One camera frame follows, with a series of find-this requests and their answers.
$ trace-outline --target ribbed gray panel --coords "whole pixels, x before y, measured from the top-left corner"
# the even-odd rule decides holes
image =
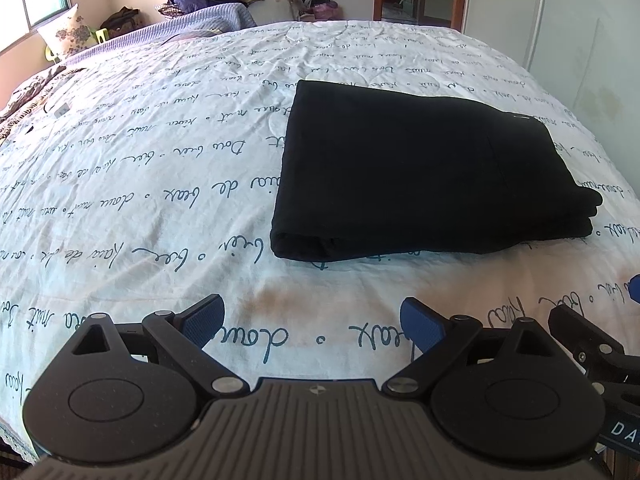
[[[325,388],[319,392],[315,386]],[[514,471],[451,447],[415,402],[370,381],[265,380],[218,400],[199,427],[159,456],[87,468],[45,459],[23,480],[598,480],[587,463]]]

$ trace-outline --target green plastic chair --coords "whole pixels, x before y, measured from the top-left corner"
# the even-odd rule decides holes
[[[99,43],[106,43],[109,41],[109,31],[106,28],[101,28],[100,30],[95,30],[94,28],[89,27],[91,30],[91,35],[95,38],[95,41]],[[60,59],[58,56],[53,54],[49,45],[44,49],[44,57],[47,61],[59,62]]]

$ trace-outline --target white bedsheet with handwriting print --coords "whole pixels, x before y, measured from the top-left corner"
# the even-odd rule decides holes
[[[446,28],[280,23],[86,64],[52,95],[49,113],[0,148],[0,436],[27,458],[25,396],[92,312],[139,322],[217,292],[225,328],[205,350],[251,383],[383,381],[415,355],[398,319],[406,296],[495,327],[525,314],[546,326],[564,298],[640,352],[639,305],[625,287],[640,272],[638,199],[574,115],[484,43]],[[578,183],[604,197],[593,235],[483,256],[275,258],[271,216],[300,79],[536,116]],[[56,119],[64,103],[70,111]],[[447,192],[446,181],[433,187]]]

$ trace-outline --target black pants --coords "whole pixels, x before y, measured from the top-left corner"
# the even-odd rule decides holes
[[[487,253],[585,237],[600,204],[534,118],[459,98],[299,81],[271,249],[311,262]]]

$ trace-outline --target window frame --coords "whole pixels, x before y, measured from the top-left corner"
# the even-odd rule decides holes
[[[15,40],[13,43],[7,45],[4,48],[0,48],[0,56],[2,56],[2,54],[7,52],[8,50],[11,50],[14,46],[18,45],[22,41],[26,40],[27,38],[30,38],[33,34],[37,32],[38,27],[41,27],[43,25],[46,25],[49,22],[52,22],[57,17],[61,16],[62,14],[70,10],[71,7],[73,7],[71,0],[65,0],[65,6],[62,9],[56,10],[55,12],[52,12],[49,16],[45,16],[44,18],[39,19],[37,22],[31,23],[31,20],[29,18],[29,12],[27,11],[27,1],[26,0],[21,0],[21,1],[22,1],[22,12],[24,12],[24,16],[26,18],[29,31],[23,36],[21,36],[20,38],[18,38],[17,40]]]

